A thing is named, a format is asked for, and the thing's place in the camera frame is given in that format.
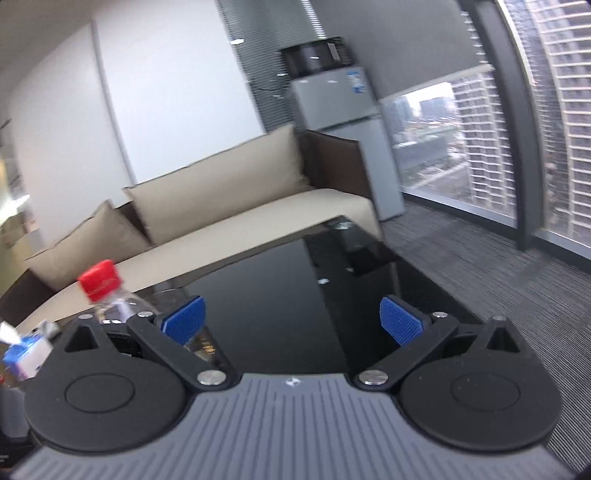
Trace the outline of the red bottle cap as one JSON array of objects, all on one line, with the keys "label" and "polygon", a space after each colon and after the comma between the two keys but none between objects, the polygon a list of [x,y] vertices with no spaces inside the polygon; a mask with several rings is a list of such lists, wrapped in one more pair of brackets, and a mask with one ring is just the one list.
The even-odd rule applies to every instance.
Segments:
[{"label": "red bottle cap", "polygon": [[122,280],[112,260],[102,260],[83,272],[77,282],[87,299],[95,304],[122,286]]}]

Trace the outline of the clear plastic water bottle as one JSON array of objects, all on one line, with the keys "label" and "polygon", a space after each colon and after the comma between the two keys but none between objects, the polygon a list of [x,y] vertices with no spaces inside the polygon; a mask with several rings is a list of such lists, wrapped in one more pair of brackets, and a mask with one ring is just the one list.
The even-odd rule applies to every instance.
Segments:
[{"label": "clear plastic water bottle", "polygon": [[200,296],[168,289],[145,300],[119,289],[94,306],[94,317],[103,325],[124,324],[133,316],[147,319],[198,358],[214,362],[215,346],[205,327],[205,302]]}]

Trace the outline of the left beige sofa cushion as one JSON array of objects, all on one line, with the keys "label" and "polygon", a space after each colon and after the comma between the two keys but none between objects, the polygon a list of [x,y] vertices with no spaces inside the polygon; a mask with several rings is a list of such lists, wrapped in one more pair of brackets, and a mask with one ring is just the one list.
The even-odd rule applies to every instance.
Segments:
[{"label": "left beige sofa cushion", "polygon": [[105,201],[68,235],[27,258],[25,265],[48,287],[60,291],[102,260],[119,263],[149,249],[140,231]]}]

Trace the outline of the beige sofa cushion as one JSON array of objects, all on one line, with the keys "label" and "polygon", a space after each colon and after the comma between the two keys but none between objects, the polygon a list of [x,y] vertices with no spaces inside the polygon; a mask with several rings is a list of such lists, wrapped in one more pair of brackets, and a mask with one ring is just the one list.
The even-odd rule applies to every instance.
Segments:
[{"label": "beige sofa cushion", "polygon": [[119,263],[149,249],[140,231],[105,201],[68,235],[27,258],[25,265],[48,287],[60,291],[102,260]]},{"label": "beige sofa cushion", "polygon": [[166,175],[127,187],[150,240],[161,245],[310,189],[287,124]]}]

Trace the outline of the brown beige sofa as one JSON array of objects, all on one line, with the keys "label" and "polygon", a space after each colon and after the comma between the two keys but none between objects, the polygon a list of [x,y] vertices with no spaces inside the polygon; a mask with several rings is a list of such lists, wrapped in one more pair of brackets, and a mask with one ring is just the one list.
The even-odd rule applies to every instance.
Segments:
[{"label": "brown beige sofa", "polygon": [[[197,231],[154,244],[132,201],[112,206],[148,240],[150,249],[115,263],[126,288],[140,291],[194,270],[294,236],[345,217],[375,238],[383,235],[359,143],[312,130],[297,131],[310,189],[221,220]],[[1,317],[21,332],[42,321],[59,321],[89,307],[77,280],[60,291],[41,281],[26,265],[1,297]]]}]

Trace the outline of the blue white tissue box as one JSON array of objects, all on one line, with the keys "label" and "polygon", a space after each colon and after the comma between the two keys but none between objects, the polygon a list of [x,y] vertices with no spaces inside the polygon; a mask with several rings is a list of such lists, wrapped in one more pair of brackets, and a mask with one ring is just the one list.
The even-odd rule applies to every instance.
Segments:
[{"label": "blue white tissue box", "polygon": [[42,334],[21,336],[7,322],[1,323],[1,342],[8,346],[3,354],[7,370],[18,381],[33,378],[52,352],[53,346]]}]

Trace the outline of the right beige sofa cushion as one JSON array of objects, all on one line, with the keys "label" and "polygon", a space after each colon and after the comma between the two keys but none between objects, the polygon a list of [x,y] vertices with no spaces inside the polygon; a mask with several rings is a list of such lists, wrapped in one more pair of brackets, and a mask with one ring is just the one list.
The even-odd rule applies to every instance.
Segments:
[{"label": "right beige sofa cushion", "polygon": [[287,124],[166,175],[127,187],[150,240],[161,245],[310,189]]}]

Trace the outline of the silver grey refrigerator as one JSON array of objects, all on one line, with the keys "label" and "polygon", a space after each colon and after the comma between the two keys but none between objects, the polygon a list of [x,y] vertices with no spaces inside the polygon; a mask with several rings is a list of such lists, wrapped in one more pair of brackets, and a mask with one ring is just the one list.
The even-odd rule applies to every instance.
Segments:
[{"label": "silver grey refrigerator", "polygon": [[359,143],[379,219],[402,215],[392,146],[365,69],[352,66],[294,79],[288,97],[305,129]]}]

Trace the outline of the black microwave oven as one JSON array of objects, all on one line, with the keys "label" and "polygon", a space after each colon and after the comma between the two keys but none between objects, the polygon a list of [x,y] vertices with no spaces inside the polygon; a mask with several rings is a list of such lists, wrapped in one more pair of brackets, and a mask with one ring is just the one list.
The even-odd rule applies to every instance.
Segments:
[{"label": "black microwave oven", "polygon": [[280,56],[287,75],[291,79],[304,78],[355,64],[349,47],[339,36],[280,49]]}]

